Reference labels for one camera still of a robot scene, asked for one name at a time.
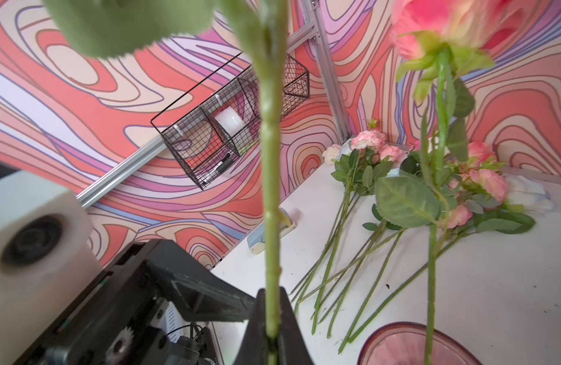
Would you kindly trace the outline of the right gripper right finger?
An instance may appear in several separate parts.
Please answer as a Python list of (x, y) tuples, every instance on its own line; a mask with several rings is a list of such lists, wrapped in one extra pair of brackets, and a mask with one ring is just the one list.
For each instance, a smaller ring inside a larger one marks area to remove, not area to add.
[(280, 331), (277, 350), (278, 363), (281, 365), (314, 364), (284, 287), (280, 288)]

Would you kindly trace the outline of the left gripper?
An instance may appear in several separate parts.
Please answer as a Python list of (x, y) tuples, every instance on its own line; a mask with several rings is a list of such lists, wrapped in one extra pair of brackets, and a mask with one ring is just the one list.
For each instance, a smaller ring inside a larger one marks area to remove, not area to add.
[(254, 302), (171, 240), (133, 242), (14, 362), (218, 364), (207, 324), (243, 322)]

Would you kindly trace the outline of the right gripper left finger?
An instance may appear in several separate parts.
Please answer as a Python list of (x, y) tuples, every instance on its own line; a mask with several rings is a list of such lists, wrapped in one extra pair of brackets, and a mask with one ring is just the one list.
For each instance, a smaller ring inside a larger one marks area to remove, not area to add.
[(258, 291), (234, 365), (266, 365), (268, 336), (265, 329), (265, 289)]

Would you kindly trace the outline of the salmon pink rose stem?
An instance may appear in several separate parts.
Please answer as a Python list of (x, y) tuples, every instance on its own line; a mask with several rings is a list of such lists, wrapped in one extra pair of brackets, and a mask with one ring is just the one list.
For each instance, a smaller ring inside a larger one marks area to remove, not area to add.
[[(414, 281), (414, 279), (422, 272), (432, 269), (436, 258), (442, 255), (459, 239), (473, 234), (479, 223), (489, 220), (497, 221), (500, 219), (501, 214), (507, 214), (510, 211), (508, 209), (509, 204), (507, 202), (508, 195), (510, 193), (510, 184), (508, 184), (507, 179), (502, 176), (495, 180), (483, 182), (479, 185), (476, 184), (473, 179), (469, 183), (459, 183), (454, 180), (452, 181), (451, 186), (457, 189), (467, 187), (468, 189), (464, 192), (464, 195), (467, 198), (464, 199), (460, 205), (457, 205), (457, 207), (455, 207), (449, 214), (449, 217), (446, 219), (446, 228), (443, 230), (443, 233), (434, 233), (431, 235), (431, 237), (434, 238), (433, 244), (435, 248), (429, 251), (429, 261), (418, 269), (418, 271), (413, 274), (410, 279), (405, 281), (405, 283), (398, 288), (399, 290), (408, 286), (408, 284)], [(379, 214), (377, 205), (372, 206), (372, 213), (379, 223), (374, 224), (372, 222), (368, 222), (363, 225), (367, 231), (372, 232), (370, 238), (368, 238), (361, 247), (360, 251), (344, 269), (341, 269), (333, 276), (324, 279), (323, 282), (312, 291), (313, 294), (320, 294), (327, 285), (330, 285), (328, 292), (332, 293), (347, 272), (351, 273), (347, 284), (345, 284), (345, 287), (338, 296), (336, 296), (334, 302), (327, 308), (323, 315), (319, 314), (321, 305), (325, 303), (328, 297), (323, 296), (319, 303), (315, 305), (315, 313), (312, 315), (313, 320), (316, 322), (323, 322), (327, 316), (331, 316), (327, 337), (331, 337), (331, 331), (333, 329), (335, 319), (337, 319), (338, 312), (341, 310), (350, 286), (364, 260), (367, 256), (370, 256), (374, 251), (378, 250), (390, 241), (394, 242), (391, 246), (391, 248), (394, 249), (402, 234), (408, 229), (406, 227), (393, 224), (383, 218)]]

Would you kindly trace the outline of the light pink carnation stem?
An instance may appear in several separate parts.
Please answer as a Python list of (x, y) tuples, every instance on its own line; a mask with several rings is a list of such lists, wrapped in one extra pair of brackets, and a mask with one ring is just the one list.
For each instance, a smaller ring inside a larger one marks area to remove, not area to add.
[(220, 11), (259, 81), (261, 173), (265, 224), (265, 329), (268, 363), (278, 363), (280, 331), (280, 126), (288, 3), (261, 1), (46, 1), (49, 15), (85, 56), (115, 58), (172, 35), (210, 28)]

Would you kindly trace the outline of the dark pink rose stem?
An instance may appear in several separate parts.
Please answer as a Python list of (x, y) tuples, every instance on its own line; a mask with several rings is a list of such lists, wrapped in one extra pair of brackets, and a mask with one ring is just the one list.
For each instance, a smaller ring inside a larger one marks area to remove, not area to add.
[(402, 57), (396, 77), (419, 72), (414, 100), (434, 93), (437, 115), (434, 127), (421, 121), (417, 171), (390, 172), (375, 185), (376, 208), (387, 222), (430, 231), (424, 363), (432, 361), (439, 254), (472, 234), (523, 234), (535, 224), (521, 205), (507, 202), (495, 154), (469, 142), (465, 121), (475, 99), (462, 81), (493, 67), (490, 50), (521, 21), (509, 1), (397, 1), (392, 11), (392, 43)]

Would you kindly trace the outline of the pink glass vase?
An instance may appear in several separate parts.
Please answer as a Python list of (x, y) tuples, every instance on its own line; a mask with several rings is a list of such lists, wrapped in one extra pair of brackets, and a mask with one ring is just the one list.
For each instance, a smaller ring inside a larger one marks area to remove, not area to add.
[[(359, 353), (358, 364), (422, 364), (426, 326), (415, 322), (393, 322), (374, 331)], [(479, 364), (469, 350), (436, 330), (432, 364)]]

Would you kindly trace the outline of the pink flower bunch on table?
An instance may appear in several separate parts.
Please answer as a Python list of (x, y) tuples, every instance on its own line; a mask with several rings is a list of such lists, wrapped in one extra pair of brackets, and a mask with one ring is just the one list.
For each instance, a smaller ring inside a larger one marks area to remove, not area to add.
[[(334, 169), (331, 173), (332, 179), (342, 184), (344, 192), (320, 256), (290, 293), (295, 307), (310, 297), (315, 297), (313, 312), (315, 313), (315, 305), (323, 296), (327, 296), (319, 313), (323, 315), (334, 302), (347, 284), (351, 276), (350, 272), (347, 272), (332, 293), (328, 292), (330, 285), (327, 285), (320, 294), (313, 294), (312, 291), (324, 279), (337, 273), (333, 271), (333, 265), (340, 242), (346, 231), (346, 223), (360, 199), (373, 194), (379, 174), (386, 174), (387, 170), (399, 165), (406, 156), (406, 151), (388, 144), (386, 134), (380, 130), (380, 122), (375, 119), (368, 120), (367, 129), (350, 138), (345, 144), (333, 144), (323, 152), (324, 163)], [(313, 332), (319, 324), (320, 322), (312, 319)]]

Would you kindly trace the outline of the black marker pen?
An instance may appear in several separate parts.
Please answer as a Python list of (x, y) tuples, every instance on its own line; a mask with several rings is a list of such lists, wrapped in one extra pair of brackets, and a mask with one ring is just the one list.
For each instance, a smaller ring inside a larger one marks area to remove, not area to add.
[(201, 183), (207, 185), (213, 182), (218, 176), (223, 174), (234, 162), (234, 156), (227, 153), (222, 160), (217, 162), (213, 167), (208, 167), (203, 174)]

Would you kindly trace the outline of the grey tape roll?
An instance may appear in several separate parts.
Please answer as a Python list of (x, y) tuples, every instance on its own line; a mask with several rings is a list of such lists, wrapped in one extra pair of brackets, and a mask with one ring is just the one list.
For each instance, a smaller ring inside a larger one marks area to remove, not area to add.
[(233, 137), (245, 128), (245, 121), (240, 115), (230, 106), (215, 115), (215, 120), (226, 131), (226, 133)]

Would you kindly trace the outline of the white rose stem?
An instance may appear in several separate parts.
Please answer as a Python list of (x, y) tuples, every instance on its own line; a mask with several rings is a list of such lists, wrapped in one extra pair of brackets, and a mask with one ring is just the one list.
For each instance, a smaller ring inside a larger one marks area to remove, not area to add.
[[(484, 364), (557, 360), (561, 283), (561, 185), (545, 183), (554, 211), (526, 234), (460, 240), (436, 263), (435, 327)], [(354, 363), (368, 337), (393, 322), (426, 322), (425, 230), (405, 234), (370, 302), (370, 325), (338, 354)]]

